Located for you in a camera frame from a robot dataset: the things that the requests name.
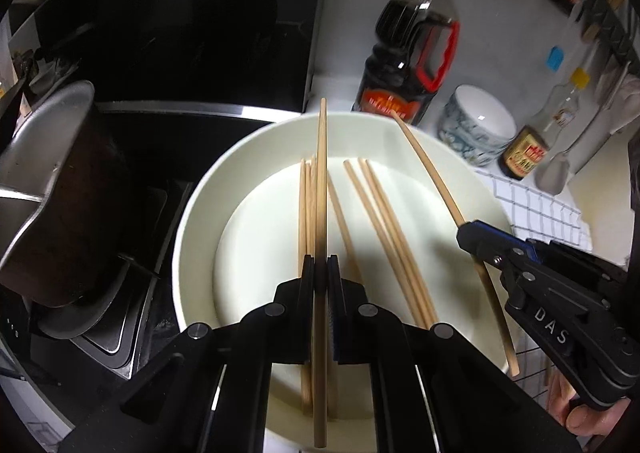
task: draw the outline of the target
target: bottle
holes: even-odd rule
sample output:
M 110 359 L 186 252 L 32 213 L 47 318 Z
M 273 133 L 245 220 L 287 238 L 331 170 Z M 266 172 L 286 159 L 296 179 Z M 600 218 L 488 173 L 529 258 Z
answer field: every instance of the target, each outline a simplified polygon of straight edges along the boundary
M 545 157 L 562 129 L 574 119 L 579 108 L 578 95 L 589 80 L 589 75 L 578 67 L 568 83 L 553 87 L 543 109 L 531 118 L 498 159 L 507 177 L 522 180 Z
M 395 110 L 417 125 L 449 71 L 459 32 L 450 0 L 390 0 L 376 24 L 378 43 L 365 62 L 353 110 L 387 116 Z

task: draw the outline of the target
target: white ceramic bowl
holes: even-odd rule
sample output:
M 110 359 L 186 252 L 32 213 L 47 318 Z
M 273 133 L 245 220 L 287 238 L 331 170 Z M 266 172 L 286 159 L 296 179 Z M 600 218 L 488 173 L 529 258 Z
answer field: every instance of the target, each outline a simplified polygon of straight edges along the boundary
M 438 137 L 475 166 L 496 159 L 516 136 L 516 123 L 498 99 L 473 85 L 460 85 L 449 98 Z
M 470 257 L 456 243 L 456 225 L 413 149 L 393 120 L 329 113 L 329 172 L 354 242 L 369 301 L 411 314 L 372 226 L 342 168 L 343 158 L 370 159 L 410 242 L 441 321 L 453 324 L 501 369 L 497 324 Z M 232 147 L 200 181 L 178 227 L 173 262 L 180 330 L 202 321 L 232 324 L 273 300 L 277 284 L 298 276 L 300 160 L 316 152 L 318 115 L 266 126 Z M 498 201 L 476 173 L 442 143 L 414 130 L 462 213 L 509 231 Z M 328 209 L 329 253 L 346 270 L 342 241 Z M 502 302 L 506 292 L 492 269 Z M 512 333 L 518 330 L 513 321 Z M 328 424 L 327 451 L 376 450 L 369 371 L 338 366 L 338 419 Z M 311 451 L 312 420 L 300 411 L 300 368 L 274 365 L 266 427 Z

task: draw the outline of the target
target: screw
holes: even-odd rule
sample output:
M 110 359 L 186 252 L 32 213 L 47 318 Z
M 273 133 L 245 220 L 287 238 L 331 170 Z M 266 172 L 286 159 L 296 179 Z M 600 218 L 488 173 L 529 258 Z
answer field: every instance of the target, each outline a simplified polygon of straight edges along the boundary
M 194 323 L 187 329 L 187 334 L 191 339 L 204 338 L 209 332 L 209 327 L 204 323 Z
M 370 303 L 363 303 L 358 307 L 358 313 L 366 318 L 373 318 L 378 313 L 378 307 Z
M 270 303 L 264 306 L 264 313 L 271 317 L 280 316 L 284 314 L 284 305 L 282 303 Z
M 437 325 L 434 325 L 433 332 L 440 339 L 449 339 L 453 336 L 453 327 L 446 323 L 438 323 Z

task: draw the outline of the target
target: red bottle label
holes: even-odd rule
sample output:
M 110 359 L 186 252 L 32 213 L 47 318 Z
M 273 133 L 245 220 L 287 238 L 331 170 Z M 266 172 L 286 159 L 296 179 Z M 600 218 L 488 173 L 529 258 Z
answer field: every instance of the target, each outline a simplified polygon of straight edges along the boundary
M 406 122 L 411 122 L 419 108 L 420 102 L 405 101 L 397 94 L 383 89 L 365 89 L 360 98 L 360 110 L 363 112 L 391 117 L 393 110 Z

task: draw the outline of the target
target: human hand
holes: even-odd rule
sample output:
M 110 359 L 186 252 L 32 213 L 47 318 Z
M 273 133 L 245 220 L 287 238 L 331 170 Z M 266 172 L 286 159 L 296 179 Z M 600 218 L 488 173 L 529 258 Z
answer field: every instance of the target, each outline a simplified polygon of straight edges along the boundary
M 574 435 L 608 435 L 629 405 L 628 399 L 620 399 L 606 411 L 596 411 L 585 404 L 571 410 L 569 401 L 574 395 L 574 387 L 556 370 L 549 387 L 546 410 Z

